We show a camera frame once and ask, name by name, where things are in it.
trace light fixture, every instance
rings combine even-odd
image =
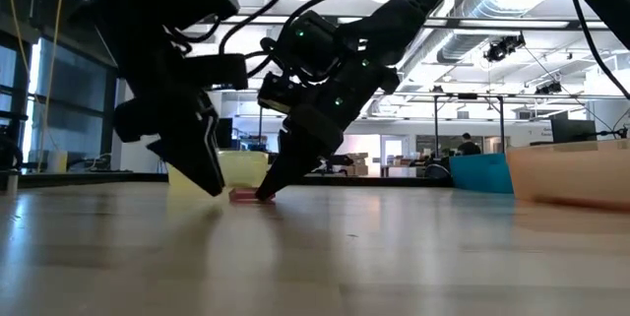
[[[339,24],[348,24],[356,21],[362,20],[362,17],[339,17],[337,18],[337,22]]]
[[[428,20],[426,20],[426,22],[422,26],[425,27],[425,28],[444,27],[444,26],[446,26],[446,20],[428,19]]]
[[[548,85],[541,86],[535,89],[535,95],[554,95],[562,92],[562,85],[559,82],[553,81]]]
[[[461,20],[461,27],[512,28],[512,29],[563,29],[569,26],[566,21],[527,21],[527,20]]]
[[[498,31],[498,30],[453,30],[455,35],[499,35],[499,36],[518,36],[519,31]]]
[[[588,21],[587,27],[591,30],[605,30],[608,28],[604,22],[600,21]]]
[[[227,20],[223,21],[224,24],[237,24],[249,16],[232,16]],[[286,21],[288,21],[288,17],[286,16],[259,16],[254,20],[254,24],[265,24],[265,25],[283,25]]]
[[[241,118],[241,119],[253,119],[253,118],[260,118],[260,114],[235,114],[234,118]],[[268,118],[268,119],[284,119],[286,118],[286,115],[284,114],[278,114],[278,115],[270,115],[270,114],[263,114],[263,118]]]
[[[525,38],[522,33],[518,36],[505,36],[500,41],[491,42],[488,51],[483,53],[483,58],[489,62],[503,61],[523,46],[525,46]]]

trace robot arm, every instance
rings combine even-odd
[[[441,1],[391,0],[370,17],[338,28],[308,12],[286,25],[277,42],[262,42],[283,74],[267,75],[259,103],[287,118],[280,132],[280,154],[257,192],[259,199],[311,171],[318,157],[332,155],[344,140],[344,130],[379,88],[385,94],[396,89],[399,80],[391,65],[402,59]],[[625,16],[630,0],[587,2],[630,47]],[[291,82],[290,76],[301,84]],[[611,80],[627,94],[614,77]]]
[[[396,90],[400,82],[392,65],[441,1],[391,0],[372,16],[339,27],[309,11],[292,17],[277,41],[261,41],[283,73],[267,74],[259,103],[287,118],[260,199],[332,155],[379,88],[386,94]],[[630,0],[586,1],[630,47]],[[95,24],[134,93],[115,111],[114,128],[123,142],[159,135],[149,149],[212,195],[221,192],[223,180],[213,139],[218,114],[206,91],[218,84],[246,89],[245,56],[186,58],[172,44],[176,32],[166,30],[186,29],[209,15],[221,21],[237,11],[236,0],[93,0],[79,12]]]

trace ceiling light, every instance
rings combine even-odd
[[[518,36],[519,31],[498,31],[498,30],[453,30],[456,35],[500,35],[500,36]]]
[[[232,16],[223,22],[227,24],[240,23],[245,21],[247,17],[249,16]],[[283,25],[286,21],[288,21],[288,17],[286,16],[259,16],[252,23],[266,25]]]
[[[593,30],[605,30],[608,26],[604,22],[599,21],[588,21],[587,27]]]
[[[260,114],[235,114],[234,115],[235,118],[260,118],[261,115]],[[269,118],[269,119],[283,119],[286,118],[286,115],[284,114],[278,114],[278,115],[270,115],[270,114],[263,114],[262,115],[263,118]]]
[[[428,19],[424,22],[423,27],[431,28],[431,27],[444,27],[446,26],[446,20],[432,20]]]
[[[362,17],[339,17],[337,18],[337,22],[339,24],[348,24],[356,21],[362,20]]]
[[[565,21],[525,21],[525,20],[461,20],[462,27],[483,27],[490,29],[513,28],[513,29],[562,29],[569,26]]]

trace black cable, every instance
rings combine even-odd
[[[255,58],[257,56],[265,56],[265,55],[269,55],[269,53],[265,50],[254,51],[245,55],[245,60]]]
[[[582,12],[582,6],[580,6],[580,0],[573,0],[573,6],[575,7],[575,12],[578,14],[578,20],[580,20],[580,24],[582,25],[582,31],[584,31],[584,37],[587,40],[587,44],[589,45],[589,49],[591,50],[595,61],[598,63],[601,70],[606,74],[606,76],[614,83],[615,86],[625,95],[626,98],[630,99],[630,93],[626,91],[626,89],[621,85],[619,80],[617,80],[612,72],[606,64],[601,60],[601,56],[599,56],[598,49],[595,46],[595,42],[593,41],[593,37],[591,36],[591,32],[589,31],[589,25],[587,24],[587,20],[584,17],[584,12]]]
[[[276,4],[278,3],[278,1],[280,0],[271,0],[267,3],[267,5],[263,6],[260,10],[254,12],[253,14],[251,14],[249,17],[247,17],[245,20],[243,20],[242,22],[240,22],[238,25],[232,27],[229,31],[227,31],[227,33],[225,34],[225,36],[223,37],[223,39],[220,41],[219,44],[219,54],[225,54],[225,46],[227,45],[227,41],[238,31],[240,31],[243,27],[247,26],[248,24],[250,24],[252,21],[254,21],[256,18],[258,18],[258,16],[263,15],[265,12],[269,11],[272,7],[276,6]]]
[[[617,125],[619,125],[619,122],[623,120],[623,118],[628,114],[628,112],[630,112],[630,109],[624,111],[623,114],[621,114],[619,119],[614,123],[614,126],[612,127],[612,131],[617,130]]]
[[[308,9],[312,8],[313,6],[316,6],[319,3],[322,3],[326,0],[310,0],[306,3],[304,3],[302,6],[298,7],[295,11],[293,11],[293,13],[288,17],[288,19],[286,20],[286,22],[284,22],[284,26],[283,26],[283,30],[280,32],[280,36],[279,38],[283,37],[286,35],[286,32],[288,30],[288,27],[290,26],[291,23],[293,23],[293,21],[295,21],[295,19],[297,19],[302,13],[304,13],[305,11],[307,11]],[[250,71],[247,76],[248,77],[253,77],[255,75],[257,75],[259,72],[261,72],[267,65],[269,65],[269,63],[272,61],[271,57],[267,57],[261,64],[259,64],[254,70]]]
[[[188,35],[178,31],[176,28],[173,28],[173,27],[169,27],[168,31],[174,37],[178,38],[182,42],[188,41],[188,42],[200,43],[200,42],[204,42],[204,41],[210,39],[210,37],[213,36],[213,34],[217,31],[217,29],[219,28],[220,25],[221,25],[221,21],[216,21],[207,33],[205,33],[203,35],[200,35],[200,36],[188,36]]]
[[[527,48],[526,46],[523,46],[523,48],[529,52],[529,54],[532,56],[532,58],[535,60],[535,62],[538,63],[538,65],[542,68],[542,70],[544,70],[544,72],[547,73],[547,75],[551,79],[553,79],[553,75],[551,75],[549,70],[547,70],[547,68],[544,67],[544,65],[542,65],[542,63],[538,60],[538,58],[536,58],[536,56],[530,51],[530,49]],[[560,87],[562,88],[562,91],[564,91],[565,93],[567,93],[569,95],[573,95],[564,86],[562,86],[562,84],[560,84]],[[606,128],[608,128],[608,130],[613,131],[612,128],[610,128],[610,126],[608,124],[606,124],[606,122],[604,122],[603,120],[599,119],[599,117],[596,116],[595,113],[592,110],[590,110],[588,107],[586,107],[586,105],[583,104],[579,99],[577,99],[577,98],[573,98],[573,99],[575,99],[575,101],[577,101],[578,104],[582,105],[584,107],[584,109],[586,109],[586,111],[588,111],[593,116],[593,118],[595,118],[599,122],[601,122],[601,124],[603,124]]]

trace ceiling pipe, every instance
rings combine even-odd
[[[451,11],[449,17],[459,18],[520,18],[544,0],[463,0]],[[436,52],[436,61],[453,64],[488,39],[487,34],[457,34],[453,31],[435,31],[422,43],[414,56],[402,67],[409,75],[411,70],[429,54]]]

